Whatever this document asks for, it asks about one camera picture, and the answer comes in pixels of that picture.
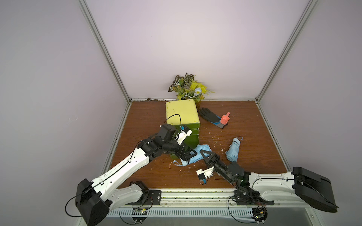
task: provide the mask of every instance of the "orange scoop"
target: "orange scoop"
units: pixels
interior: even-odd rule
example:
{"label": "orange scoop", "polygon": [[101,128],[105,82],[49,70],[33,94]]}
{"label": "orange scoop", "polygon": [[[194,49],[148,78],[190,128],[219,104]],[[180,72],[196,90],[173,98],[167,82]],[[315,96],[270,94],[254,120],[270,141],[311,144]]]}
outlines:
{"label": "orange scoop", "polygon": [[220,123],[225,125],[230,119],[229,115],[230,115],[230,112],[228,112],[226,115],[223,115],[222,118],[220,119]]}

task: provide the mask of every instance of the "wooden tabletop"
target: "wooden tabletop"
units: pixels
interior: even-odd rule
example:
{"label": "wooden tabletop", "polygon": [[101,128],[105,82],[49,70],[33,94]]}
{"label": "wooden tabletop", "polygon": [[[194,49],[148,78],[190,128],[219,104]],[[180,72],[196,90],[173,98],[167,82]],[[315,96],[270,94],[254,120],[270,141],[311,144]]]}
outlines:
{"label": "wooden tabletop", "polygon": [[[130,154],[138,141],[157,133],[166,119],[165,103],[161,101],[133,102],[119,139],[112,167]],[[203,101],[218,116],[230,112],[229,124],[220,129],[200,117],[200,144],[211,150],[228,165],[225,152],[234,137],[243,137],[237,163],[245,171],[261,174],[286,172],[281,157],[254,101]],[[196,170],[207,169],[203,160],[184,167],[175,166],[169,155],[162,155],[130,176],[120,188],[130,181],[141,180],[148,188],[232,188],[232,185],[214,173],[206,185],[199,181]]]}

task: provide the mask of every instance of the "black glove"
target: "black glove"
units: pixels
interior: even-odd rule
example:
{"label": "black glove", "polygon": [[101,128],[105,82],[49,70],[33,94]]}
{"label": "black glove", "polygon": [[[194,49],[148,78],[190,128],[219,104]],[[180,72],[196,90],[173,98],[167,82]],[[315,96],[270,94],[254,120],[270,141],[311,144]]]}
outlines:
{"label": "black glove", "polygon": [[214,125],[216,125],[217,127],[220,128],[224,128],[224,124],[220,123],[220,117],[217,116],[215,113],[213,113],[212,111],[210,111],[208,108],[202,108],[199,110],[199,114],[201,115],[201,117],[203,117],[205,120],[213,123]]}

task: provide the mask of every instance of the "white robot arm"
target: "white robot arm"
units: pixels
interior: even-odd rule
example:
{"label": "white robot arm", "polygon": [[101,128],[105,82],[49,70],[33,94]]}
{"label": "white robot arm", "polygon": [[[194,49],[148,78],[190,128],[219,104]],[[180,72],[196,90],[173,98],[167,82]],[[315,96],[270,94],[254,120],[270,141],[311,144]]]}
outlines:
{"label": "white robot arm", "polygon": [[188,145],[182,144],[192,131],[181,126],[177,132],[170,124],[162,125],[157,134],[140,141],[131,154],[108,172],[91,182],[84,179],[78,184],[75,205],[88,226],[98,224],[114,208],[132,202],[141,204],[147,200],[149,190],[141,181],[115,190],[154,158],[168,153],[189,160],[197,154]]}

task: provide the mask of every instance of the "blue flower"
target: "blue flower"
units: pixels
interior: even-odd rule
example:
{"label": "blue flower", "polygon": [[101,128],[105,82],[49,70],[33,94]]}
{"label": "blue flower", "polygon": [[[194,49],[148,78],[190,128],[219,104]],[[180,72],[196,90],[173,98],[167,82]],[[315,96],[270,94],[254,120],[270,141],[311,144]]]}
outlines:
{"label": "blue flower", "polygon": [[201,88],[196,88],[195,89],[195,95],[200,95],[202,94],[202,89]]}

